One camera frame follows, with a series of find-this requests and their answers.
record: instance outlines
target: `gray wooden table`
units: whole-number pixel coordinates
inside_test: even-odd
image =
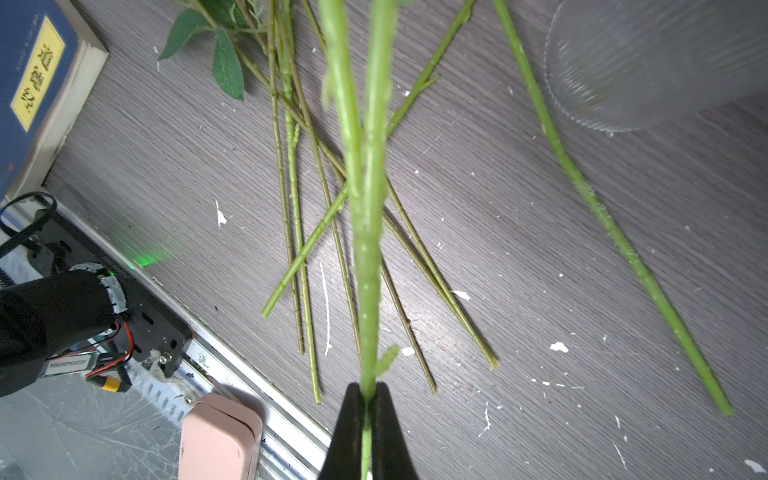
[[[404,9],[394,105],[459,3]],[[538,74],[556,6],[511,3]],[[164,288],[332,428],[357,367],[330,238],[309,259],[321,406],[296,353],[290,301],[269,320],[259,315],[286,268],[265,91],[248,78],[244,103],[221,93],[210,38],[158,67],[156,49],[179,12],[170,2],[78,7],[111,56],[48,188],[128,255],[159,258],[145,268]],[[350,15],[361,81],[365,6]],[[323,58],[296,17],[305,88],[338,145],[335,118],[319,104]],[[566,148],[710,361],[737,411],[726,419],[550,154],[491,2],[475,6],[438,70],[442,79],[392,136],[389,172],[446,279],[471,297],[462,305],[502,366],[488,371],[386,238],[439,383],[432,396],[414,356],[386,377],[421,477],[752,478],[745,459],[768,466],[768,95],[613,137],[555,115]],[[300,168],[309,233],[324,209],[305,144]],[[217,202],[227,218],[220,226]],[[389,302],[382,324],[383,345],[407,343]],[[550,350],[556,342],[568,352]]]

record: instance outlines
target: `pink box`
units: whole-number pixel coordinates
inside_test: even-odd
[[[216,393],[201,398],[181,425],[179,480],[250,480],[256,476],[261,418]]]

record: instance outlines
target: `white paint speck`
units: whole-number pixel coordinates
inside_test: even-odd
[[[480,432],[478,438],[482,437],[482,434],[491,429],[491,420],[488,419],[488,402],[485,403],[485,428]]]
[[[323,271],[323,262],[320,262],[320,276],[323,278],[323,294],[326,296],[326,356],[331,349],[331,310],[328,306],[328,286],[326,285],[326,273]]]
[[[463,299],[463,300],[470,300],[471,299],[470,296],[469,296],[469,293],[462,292],[461,290],[451,290],[451,293],[453,293],[458,298]]]
[[[766,469],[763,468],[763,466],[757,462],[753,462],[752,460],[744,460],[744,464],[752,469],[755,473],[768,473],[766,472]]]
[[[564,344],[563,342],[556,342],[556,343],[552,343],[552,344],[549,346],[549,349],[550,349],[550,350],[554,350],[555,352],[563,352],[563,353],[568,353],[568,347],[566,347],[566,346],[565,346],[565,344]]]
[[[624,466],[624,470],[628,470],[627,463],[624,461],[624,456],[621,454],[621,451],[614,443],[614,448],[616,449],[616,453],[619,454],[619,458],[621,459],[621,464]]]
[[[221,210],[219,210],[219,201],[215,200],[216,202],[216,222],[219,223],[219,228],[221,228],[222,223],[227,222],[227,218],[224,216],[224,214],[221,213]]]

